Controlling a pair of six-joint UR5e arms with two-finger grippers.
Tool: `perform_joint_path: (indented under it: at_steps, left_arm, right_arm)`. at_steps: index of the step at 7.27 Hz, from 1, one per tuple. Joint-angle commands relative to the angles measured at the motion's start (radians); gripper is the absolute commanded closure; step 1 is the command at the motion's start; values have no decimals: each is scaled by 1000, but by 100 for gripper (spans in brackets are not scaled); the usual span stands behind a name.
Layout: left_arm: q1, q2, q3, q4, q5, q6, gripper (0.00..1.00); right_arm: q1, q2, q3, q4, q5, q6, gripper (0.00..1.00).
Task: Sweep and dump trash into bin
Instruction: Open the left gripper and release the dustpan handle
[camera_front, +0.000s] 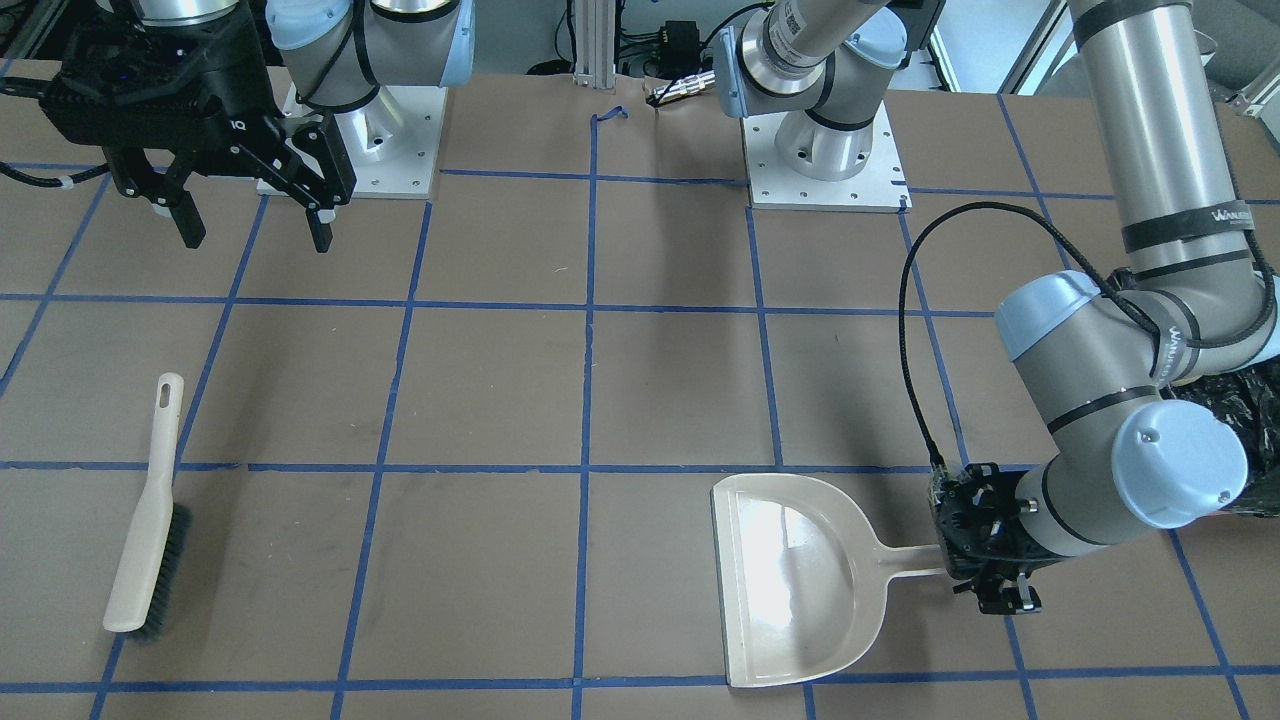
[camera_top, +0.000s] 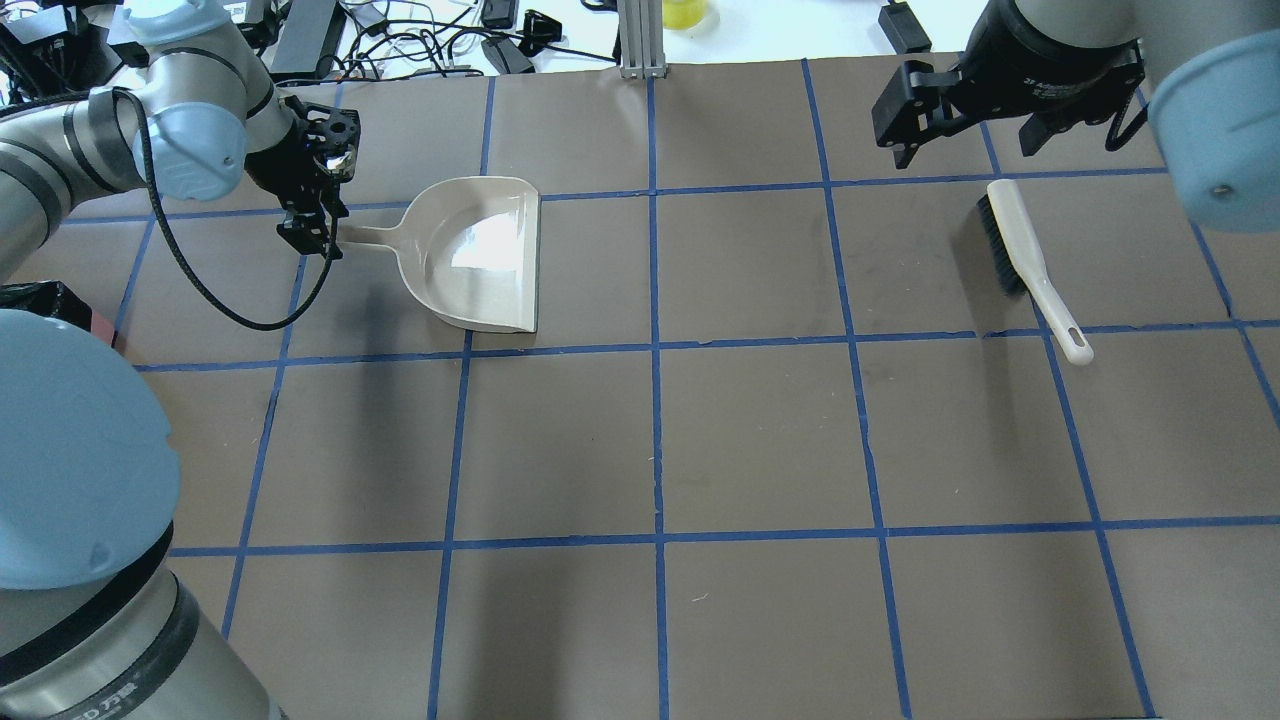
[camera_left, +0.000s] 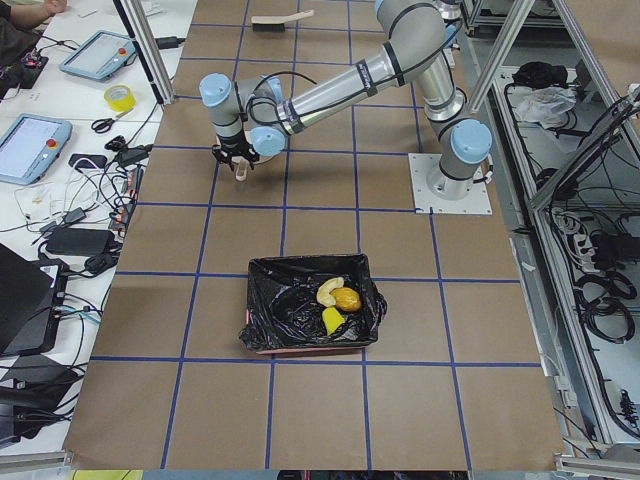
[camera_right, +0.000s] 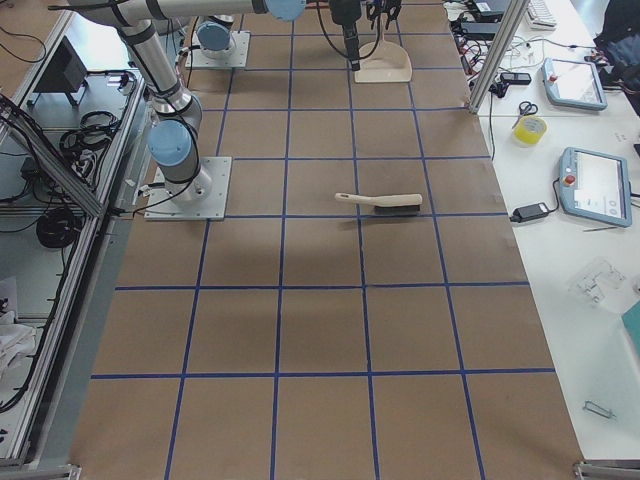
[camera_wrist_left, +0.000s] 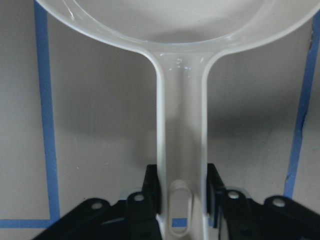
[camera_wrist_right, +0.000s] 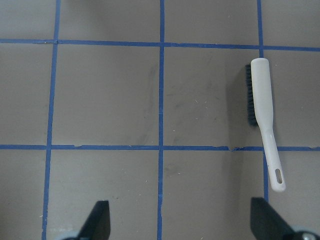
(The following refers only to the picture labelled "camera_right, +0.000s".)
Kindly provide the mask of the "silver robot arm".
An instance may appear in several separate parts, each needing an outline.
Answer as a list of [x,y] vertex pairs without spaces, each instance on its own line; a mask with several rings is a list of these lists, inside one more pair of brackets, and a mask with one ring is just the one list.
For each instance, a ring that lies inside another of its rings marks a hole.
[[68,1],[48,9],[71,11],[116,29],[148,85],[158,117],[148,137],[149,151],[164,176],[169,198],[185,201],[208,188],[197,143],[202,107],[166,57],[152,22],[181,16],[266,13],[294,21],[306,5],[305,1]]
[[[331,40],[329,46],[349,62],[358,83],[407,82],[412,65],[407,51],[385,39],[385,31],[402,9],[400,1],[330,1],[332,22],[342,30],[344,48]],[[365,16],[375,31],[376,39],[362,46],[356,23]],[[227,15],[201,17],[196,22],[196,46],[209,58],[223,58],[236,49],[236,38],[246,32],[233,31],[234,18]]]

